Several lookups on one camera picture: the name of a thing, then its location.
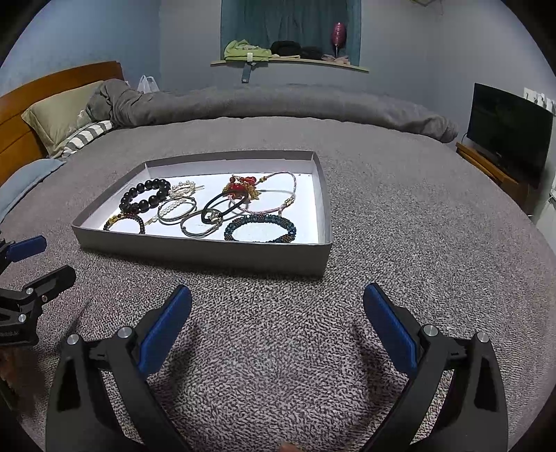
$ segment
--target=window sill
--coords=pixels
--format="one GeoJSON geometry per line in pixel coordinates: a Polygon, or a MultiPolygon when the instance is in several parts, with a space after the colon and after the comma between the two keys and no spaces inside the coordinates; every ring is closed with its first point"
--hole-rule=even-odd
{"type": "MultiPolygon", "coordinates": [[[[272,57],[268,61],[260,61],[260,62],[261,63],[299,63],[299,64],[302,64],[302,65],[334,66],[334,67],[341,67],[342,69],[348,69],[348,70],[351,70],[351,71],[359,71],[359,72],[369,73],[369,70],[366,67],[343,65],[341,63],[333,63],[331,61],[305,60],[305,59],[302,59],[302,58],[287,58],[287,57],[276,58],[276,57],[272,57]]],[[[243,63],[243,61],[219,60],[219,61],[212,61],[210,63],[210,65],[211,66],[222,66],[222,65],[226,65],[228,63],[243,63]]]]}

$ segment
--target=television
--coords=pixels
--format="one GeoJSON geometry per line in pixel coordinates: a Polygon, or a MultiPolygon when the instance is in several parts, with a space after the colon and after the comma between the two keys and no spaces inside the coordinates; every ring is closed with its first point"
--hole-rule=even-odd
{"type": "Polygon", "coordinates": [[[538,188],[553,119],[550,111],[527,99],[476,83],[467,136],[493,154],[485,157],[508,175],[538,188]]]}

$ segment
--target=window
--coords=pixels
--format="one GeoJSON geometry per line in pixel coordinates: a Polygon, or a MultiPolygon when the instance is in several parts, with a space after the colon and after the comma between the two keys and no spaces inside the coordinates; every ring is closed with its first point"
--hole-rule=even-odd
{"type": "Polygon", "coordinates": [[[361,0],[222,0],[220,47],[233,40],[270,48],[275,41],[296,41],[334,55],[334,24],[346,26],[346,44],[338,56],[348,55],[359,65],[361,0]]]}

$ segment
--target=box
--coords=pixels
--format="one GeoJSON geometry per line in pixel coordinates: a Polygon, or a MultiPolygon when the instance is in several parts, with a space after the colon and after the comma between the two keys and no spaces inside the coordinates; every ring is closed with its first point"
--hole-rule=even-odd
{"type": "MultiPolygon", "coordinates": [[[[261,191],[260,200],[253,200],[248,207],[250,210],[278,207],[291,195],[293,179],[288,174],[279,174],[259,184],[257,190],[261,191]]],[[[147,199],[154,193],[145,191],[133,202],[147,199]]],[[[228,208],[226,198],[220,198],[218,203],[216,208],[219,210],[228,208]]],[[[179,215],[187,207],[190,205],[183,204],[168,216],[179,215]]],[[[150,209],[140,217],[146,223],[156,215],[156,211],[150,209]]],[[[200,215],[188,220],[186,227],[194,233],[207,229],[200,215]]],[[[332,246],[328,190],[319,160],[312,151],[233,151],[150,160],[107,188],[77,216],[72,228],[84,249],[160,262],[241,268],[258,273],[322,276],[332,246]],[[283,216],[292,221],[297,229],[292,243],[261,243],[285,234],[280,226],[266,223],[247,224],[237,229],[234,238],[244,241],[224,240],[226,225],[237,218],[236,213],[241,213],[238,210],[226,215],[223,225],[205,238],[187,237],[179,224],[165,226],[160,222],[147,225],[144,235],[137,234],[139,226],[133,220],[122,220],[114,224],[110,231],[103,230],[106,220],[120,212],[123,194],[147,179],[166,179],[172,186],[185,180],[203,185],[194,194],[197,208],[201,210],[210,199],[222,192],[232,174],[258,179],[275,171],[290,171],[296,175],[295,202],[283,212],[283,216]]]]}

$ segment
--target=blue pillow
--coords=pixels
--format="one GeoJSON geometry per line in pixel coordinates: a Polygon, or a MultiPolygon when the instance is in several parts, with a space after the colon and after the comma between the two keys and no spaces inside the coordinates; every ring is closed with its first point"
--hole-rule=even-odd
{"type": "Polygon", "coordinates": [[[64,162],[54,159],[35,160],[19,168],[0,185],[0,223],[35,185],[63,164],[64,162]]]}

